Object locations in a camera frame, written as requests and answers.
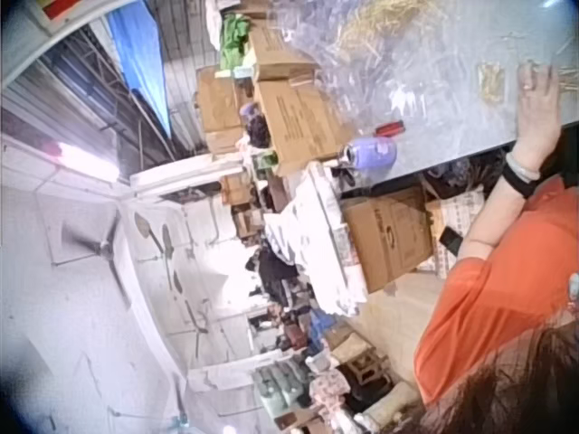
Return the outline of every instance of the fan blade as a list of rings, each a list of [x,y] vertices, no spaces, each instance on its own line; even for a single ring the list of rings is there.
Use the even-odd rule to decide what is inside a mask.
[[[112,221],[109,233],[107,234],[107,243],[112,246],[112,242],[115,240],[115,233],[117,232],[117,227],[119,226],[120,214],[119,211],[115,213],[115,219]]]
[[[209,330],[197,325],[197,320],[195,319],[195,317],[193,315],[193,310],[191,310],[191,306],[189,306],[188,300],[185,300],[185,307],[187,308],[187,313],[189,314],[189,317],[191,318],[191,322],[193,323],[193,326],[197,329],[197,331],[199,333],[204,333],[207,335],[209,333]]]
[[[161,247],[161,243],[159,242],[159,240],[157,239],[157,237],[155,236],[155,233],[153,233],[153,230],[149,230],[149,235],[151,236],[151,238],[153,239],[153,241],[155,242],[155,245],[157,246],[157,248],[159,249],[159,251],[161,252],[161,254],[165,254],[165,252],[163,251],[163,248]]]
[[[115,263],[112,260],[109,261],[109,268],[110,268],[110,271],[112,272],[113,278],[115,278],[115,280],[117,281],[117,286],[119,287],[120,295],[123,299],[123,303],[125,304],[125,308],[129,309],[130,308],[130,298],[128,298],[127,291],[125,291],[125,287],[123,287],[123,284],[120,281],[120,276],[119,276],[119,272],[117,271],[117,267],[115,267]]]
[[[135,225],[143,238],[146,239],[149,237],[151,233],[151,225],[148,223],[147,219],[138,212],[135,212]]]
[[[173,247],[173,242],[171,241],[171,234],[169,233],[169,227],[163,225],[163,244],[165,244],[165,254],[169,259],[173,258],[173,252],[175,248]]]
[[[95,255],[100,255],[100,243],[94,240],[90,240],[84,235],[80,235],[78,232],[73,231],[70,227],[63,225],[61,233],[62,241],[66,241],[70,244],[76,244],[81,246],[86,250],[94,253]]]
[[[181,286],[181,281],[177,276],[177,272],[173,271],[173,281],[175,282],[175,288],[179,294],[183,294],[183,287]]]

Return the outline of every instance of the table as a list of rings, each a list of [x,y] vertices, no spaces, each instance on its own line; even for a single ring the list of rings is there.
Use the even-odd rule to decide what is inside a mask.
[[[462,0],[455,10],[456,18],[449,17],[441,29],[445,49],[418,47],[413,52],[413,62],[423,65],[413,82],[438,77],[450,84],[449,98],[439,101],[440,108],[429,107],[425,118],[403,117],[406,132],[395,138],[396,162],[386,173],[370,174],[373,183],[514,141],[520,61],[579,67],[577,9],[570,0]],[[394,65],[395,75],[408,76],[402,59],[415,44],[416,34],[410,33],[397,44],[394,54],[401,61]],[[490,106],[479,96],[481,62],[498,62],[505,68],[506,97],[499,106]],[[562,95],[564,125],[579,121],[577,96],[578,92]]]

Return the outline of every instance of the ceiling fan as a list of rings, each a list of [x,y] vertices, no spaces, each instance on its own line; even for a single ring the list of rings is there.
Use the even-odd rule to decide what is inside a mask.
[[[151,228],[151,224],[145,217],[143,217],[138,212],[135,212],[135,225],[137,226],[138,232],[145,240],[149,237],[153,240],[153,242],[159,249],[161,256],[165,259],[166,281],[169,284],[169,291],[172,291],[173,284],[171,283],[171,277],[169,275],[168,261],[173,258],[173,252],[175,251],[175,248],[173,247],[173,242],[171,241],[169,228],[167,227],[166,224],[163,225],[163,244],[165,244],[165,248],[163,249],[161,243],[159,242],[159,240],[155,236],[155,233],[153,232],[153,228]]]
[[[120,281],[119,272],[117,271],[117,267],[115,266],[114,260],[115,252],[113,249],[113,242],[115,240],[115,235],[117,233],[117,228],[119,226],[119,220],[120,214],[119,211],[116,211],[115,218],[109,227],[107,236],[104,238],[104,240],[101,241],[96,241],[88,237],[85,237],[84,235],[74,231],[70,226],[63,224],[61,233],[62,241],[80,246],[83,249],[89,251],[90,255],[79,259],[61,262],[60,264],[57,265],[63,265],[65,263],[73,262],[75,260],[87,259],[93,256],[99,256],[103,258],[109,263],[110,272],[112,273],[113,278],[117,282],[117,287],[119,288],[119,293],[123,300],[125,308],[128,309],[130,307],[131,302],[130,299],[128,298],[128,294],[127,291],[125,290],[125,287],[123,287],[123,284]]]

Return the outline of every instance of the floor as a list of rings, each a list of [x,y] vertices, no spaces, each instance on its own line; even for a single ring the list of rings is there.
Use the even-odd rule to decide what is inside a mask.
[[[379,352],[387,354],[394,373],[415,383],[413,356],[442,290],[430,273],[409,273],[383,291],[371,294],[360,315],[348,323]]]

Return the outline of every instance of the dark hair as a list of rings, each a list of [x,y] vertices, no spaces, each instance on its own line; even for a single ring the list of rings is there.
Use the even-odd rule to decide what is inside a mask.
[[[255,271],[255,268],[255,258],[251,257],[247,259],[247,262],[245,262],[245,269],[248,271]]]
[[[453,404],[396,432],[412,434],[534,434],[579,432],[579,325],[548,328],[531,339],[527,359],[478,369]]]

